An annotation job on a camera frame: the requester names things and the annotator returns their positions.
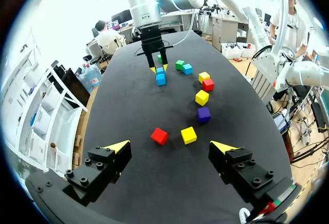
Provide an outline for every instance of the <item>person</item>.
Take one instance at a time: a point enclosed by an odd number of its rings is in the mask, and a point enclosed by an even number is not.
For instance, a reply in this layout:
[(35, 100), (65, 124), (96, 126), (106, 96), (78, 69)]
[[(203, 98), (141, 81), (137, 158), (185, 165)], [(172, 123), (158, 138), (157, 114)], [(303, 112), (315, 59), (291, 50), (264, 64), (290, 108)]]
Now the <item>person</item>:
[(98, 21), (95, 24), (95, 28), (100, 32), (97, 36), (97, 43), (106, 53), (113, 55), (118, 47), (126, 45), (124, 36), (115, 30), (108, 29), (106, 22)]
[[(307, 49), (308, 29), (303, 19), (299, 17), (295, 8), (297, 3), (296, 0), (288, 0), (288, 2), (288, 21), (283, 45), (291, 48), (296, 54), (296, 60), (301, 61)], [(270, 19), (271, 25), (269, 41), (272, 45), (275, 43), (273, 39), (275, 39), (276, 27), (279, 25), (279, 17), (280, 11), (277, 11), (277, 13)], [(287, 52), (287, 56), (293, 59), (293, 54), (288, 52), (289, 50), (285, 51)]]

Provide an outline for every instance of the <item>white cabinet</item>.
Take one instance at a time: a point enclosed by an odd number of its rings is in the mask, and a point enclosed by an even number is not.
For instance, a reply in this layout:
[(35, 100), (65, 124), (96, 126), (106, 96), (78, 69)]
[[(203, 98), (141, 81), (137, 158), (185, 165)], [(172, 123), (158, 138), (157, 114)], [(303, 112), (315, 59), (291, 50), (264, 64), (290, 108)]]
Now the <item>white cabinet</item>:
[(222, 50), (221, 43), (235, 43), (238, 22), (221, 17), (212, 17), (212, 46)]

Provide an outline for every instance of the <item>water bottle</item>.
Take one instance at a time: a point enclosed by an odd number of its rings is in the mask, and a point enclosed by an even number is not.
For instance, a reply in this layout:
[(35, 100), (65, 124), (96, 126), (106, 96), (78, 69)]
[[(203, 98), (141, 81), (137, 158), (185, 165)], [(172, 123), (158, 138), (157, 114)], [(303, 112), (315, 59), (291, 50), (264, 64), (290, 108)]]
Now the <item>water bottle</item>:
[(83, 85), (83, 87), (85, 87), (86, 90), (88, 90), (88, 92), (90, 93), (93, 90), (93, 85), (91, 84), (87, 75), (85, 73), (83, 73), (83, 74), (77, 73), (76, 76), (79, 79), (79, 81), (81, 82), (81, 84)]
[(101, 74), (100, 74), (97, 66), (95, 66), (95, 65), (89, 66), (89, 64), (87, 64), (86, 72), (87, 72), (87, 77), (89, 78), (92, 85), (98, 86), (101, 81)]

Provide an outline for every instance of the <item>cyan cube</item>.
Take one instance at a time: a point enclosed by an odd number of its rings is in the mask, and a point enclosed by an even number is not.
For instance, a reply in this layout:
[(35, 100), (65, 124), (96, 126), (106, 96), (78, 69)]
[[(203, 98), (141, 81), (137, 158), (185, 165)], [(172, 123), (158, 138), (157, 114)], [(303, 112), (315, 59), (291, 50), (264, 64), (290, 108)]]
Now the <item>cyan cube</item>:
[(165, 70), (163, 69), (163, 67), (159, 67), (159, 68), (157, 68), (156, 69), (156, 74), (158, 75), (158, 74), (164, 74), (165, 72), (164, 72)]
[(190, 64), (186, 64), (183, 66), (183, 72), (185, 75), (189, 75), (193, 73), (193, 67)]
[(156, 82), (159, 86), (166, 84), (166, 76), (164, 74), (157, 74)]
[(206, 123), (210, 120), (210, 110), (208, 107), (202, 107), (197, 109), (197, 119), (200, 123)]

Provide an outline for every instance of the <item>black table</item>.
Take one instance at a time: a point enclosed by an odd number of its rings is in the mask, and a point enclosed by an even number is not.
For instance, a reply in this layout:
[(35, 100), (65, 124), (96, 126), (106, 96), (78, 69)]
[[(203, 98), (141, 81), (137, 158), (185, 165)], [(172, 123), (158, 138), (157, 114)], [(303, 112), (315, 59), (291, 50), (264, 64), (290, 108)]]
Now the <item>black table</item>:
[[(167, 34), (163, 40), (174, 44), (185, 34)], [(240, 208), (251, 210), (251, 205), (222, 182), (208, 159), (209, 142), (244, 146), (275, 172), (276, 181), (291, 177), (283, 140), (264, 103), (233, 65), (195, 33), (167, 50), (165, 86), (157, 86), (144, 55), (134, 56), (140, 47), (133, 43), (114, 54), (90, 111), (84, 158), (96, 145), (127, 139), (133, 157), (117, 183), (88, 207), (129, 223), (240, 223)], [(177, 60), (190, 63), (194, 73), (177, 71)], [(211, 120), (198, 124), (195, 94), (202, 89), (198, 74), (203, 71), (215, 90), (204, 106)], [(185, 145), (180, 131), (189, 126), (197, 141)], [(156, 127), (169, 133), (164, 146), (150, 138)]]

